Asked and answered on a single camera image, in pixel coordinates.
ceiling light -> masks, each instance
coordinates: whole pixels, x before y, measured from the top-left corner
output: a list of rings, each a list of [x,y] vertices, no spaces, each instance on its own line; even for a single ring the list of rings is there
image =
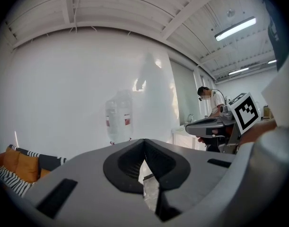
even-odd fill
[[[236,74],[238,72],[242,72],[242,71],[245,71],[245,70],[248,70],[249,68],[244,68],[244,69],[241,69],[241,70],[236,70],[236,71],[233,71],[231,73],[229,73],[229,75],[232,75],[232,74]]]
[[[275,63],[275,62],[277,62],[277,60],[269,61],[267,64],[272,64],[272,63]]]
[[[246,20],[241,21],[240,23],[237,23],[235,25],[233,25],[232,27],[229,27],[225,30],[223,30],[222,32],[220,32],[219,34],[215,35],[215,38],[217,41],[223,40],[226,37],[233,35],[236,32],[239,32],[242,29],[245,29],[251,25],[254,25],[256,23],[256,18],[255,17],[250,17]]]

black and white fiducial marker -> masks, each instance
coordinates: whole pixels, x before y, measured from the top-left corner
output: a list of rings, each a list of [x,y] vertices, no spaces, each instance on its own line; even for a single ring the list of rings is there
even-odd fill
[[[235,99],[231,100],[229,102],[229,105],[233,105],[234,103],[236,103],[240,98],[242,98],[244,95],[246,95],[246,93],[241,93],[240,95],[238,95]]]
[[[259,120],[258,109],[250,93],[238,95],[229,102],[229,108],[233,113],[241,134],[244,134]]]

striped pillow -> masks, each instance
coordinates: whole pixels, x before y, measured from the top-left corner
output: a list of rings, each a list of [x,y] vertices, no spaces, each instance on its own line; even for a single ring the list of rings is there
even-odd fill
[[[4,166],[0,167],[0,181],[12,189],[20,197],[23,197],[27,190],[29,190],[34,184],[22,180],[14,172],[10,172]]]

faucet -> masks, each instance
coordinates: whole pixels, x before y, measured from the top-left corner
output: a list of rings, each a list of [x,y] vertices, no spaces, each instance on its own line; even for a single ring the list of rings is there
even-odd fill
[[[190,114],[188,115],[187,121],[188,121],[189,123],[193,122],[193,114],[192,114],[192,113],[190,113]]]

ceiling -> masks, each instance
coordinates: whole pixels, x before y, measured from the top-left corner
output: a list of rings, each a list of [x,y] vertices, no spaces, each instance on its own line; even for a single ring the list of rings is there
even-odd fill
[[[255,25],[216,41],[215,34],[251,16]],[[262,0],[18,0],[3,28],[13,48],[75,26],[123,29],[176,49],[222,82],[274,67],[267,64],[274,59],[269,21]],[[250,69],[228,75],[245,67]]]

